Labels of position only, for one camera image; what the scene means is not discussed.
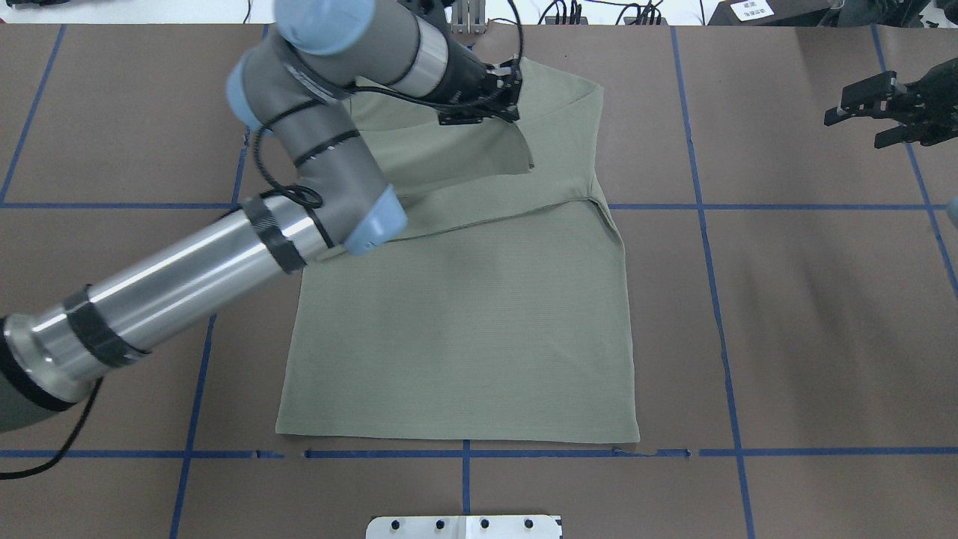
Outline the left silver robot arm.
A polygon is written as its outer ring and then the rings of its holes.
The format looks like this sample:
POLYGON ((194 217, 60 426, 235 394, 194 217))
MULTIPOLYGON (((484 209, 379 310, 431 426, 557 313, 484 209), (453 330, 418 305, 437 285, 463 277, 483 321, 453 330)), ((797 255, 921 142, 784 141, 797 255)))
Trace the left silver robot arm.
POLYGON ((363 255, 407 225, 350 99, 423 106, 442 126, 518 120, 525 38, 484 61, 448 1, 277 1, 225 83, 261 188, 208 225, 36 314, 2 317, 2 432, 94 399, 105 378, 226 305, 335 249, 363 255))

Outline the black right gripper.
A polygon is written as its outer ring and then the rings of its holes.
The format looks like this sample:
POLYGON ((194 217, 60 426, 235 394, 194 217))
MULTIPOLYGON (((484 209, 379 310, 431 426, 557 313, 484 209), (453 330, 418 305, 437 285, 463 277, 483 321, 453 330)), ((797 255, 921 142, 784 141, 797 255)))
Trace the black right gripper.
POLYGON ((823 125, 852 118, 897 123, 873 137, 876 149, 893 144, 929 147, 954 139, 957 133, 957 61, 949 59, 916 82, 901 82, 897 72, 884 71, 842 89, 838 106, 824 113, 823 125))

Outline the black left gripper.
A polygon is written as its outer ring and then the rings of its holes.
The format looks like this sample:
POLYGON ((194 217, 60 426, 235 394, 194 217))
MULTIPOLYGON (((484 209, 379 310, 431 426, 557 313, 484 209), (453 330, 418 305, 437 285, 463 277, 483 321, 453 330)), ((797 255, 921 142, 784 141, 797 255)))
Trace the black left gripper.
POLYGON ((487 118, 520 119, 520 57, 486 64, 464 46, 451 49, 445 74, 434 89, 440 125, 478 125, 487 118))

